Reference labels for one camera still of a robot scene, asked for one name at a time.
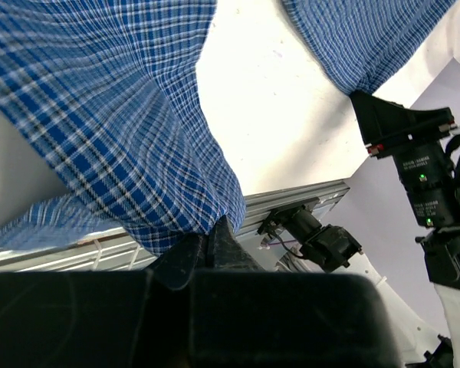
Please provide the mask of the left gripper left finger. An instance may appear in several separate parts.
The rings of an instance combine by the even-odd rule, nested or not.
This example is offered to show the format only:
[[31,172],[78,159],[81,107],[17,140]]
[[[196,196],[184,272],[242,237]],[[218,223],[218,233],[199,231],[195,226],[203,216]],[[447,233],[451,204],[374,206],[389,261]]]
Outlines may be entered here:
[[207,238],[140,271],[0,273],[0,367],[201,367],[189,280]]

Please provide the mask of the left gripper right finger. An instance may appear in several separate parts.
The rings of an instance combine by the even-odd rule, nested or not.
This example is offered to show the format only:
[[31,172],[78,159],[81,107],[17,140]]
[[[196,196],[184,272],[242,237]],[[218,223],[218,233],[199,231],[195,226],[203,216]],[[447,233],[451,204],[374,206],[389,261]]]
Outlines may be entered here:
[[194,367],[398,367],[386,308],[355,274],[261,271],[221,220],[187,238]]

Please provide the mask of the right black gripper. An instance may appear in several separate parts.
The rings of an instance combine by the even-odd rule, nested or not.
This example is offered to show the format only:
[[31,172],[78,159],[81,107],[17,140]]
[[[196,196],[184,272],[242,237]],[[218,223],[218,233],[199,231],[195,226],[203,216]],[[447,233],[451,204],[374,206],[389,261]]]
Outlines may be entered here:
[[391,157],[408,192],[439,188],[452,179],[453,163],[440,140],[456,127],[449,108],[411,110],[362,91],[350,95],[371,157]]

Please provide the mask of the blue plaid long sleeve shirt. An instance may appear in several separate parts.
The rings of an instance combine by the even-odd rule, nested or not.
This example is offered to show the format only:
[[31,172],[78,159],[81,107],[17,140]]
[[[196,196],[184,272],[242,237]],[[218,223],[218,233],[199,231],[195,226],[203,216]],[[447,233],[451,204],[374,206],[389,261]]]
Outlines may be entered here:
[[348,96],[411,104],[454,1],[0,1],[0,229],[69,196],[207,234],[245,194],[350,176]]

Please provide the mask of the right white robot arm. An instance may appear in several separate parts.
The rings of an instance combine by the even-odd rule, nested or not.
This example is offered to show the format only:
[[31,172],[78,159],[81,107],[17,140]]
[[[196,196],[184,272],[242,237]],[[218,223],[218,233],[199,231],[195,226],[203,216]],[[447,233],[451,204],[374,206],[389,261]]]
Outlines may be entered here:
[[300,245],[296,258],[327,273],[353,271],[372,281],[389,312],[404,366],[460,367],[460,126],[449,108],[410,110],[359,90],[350,101],[368,153],[393,158],[416,222],[428,230],[416,243],[449,336],[436,333],[405,303],[347,230],[320,224],[311,212],[314,200],[272,209],[258,233],[274,240],[287,231]]

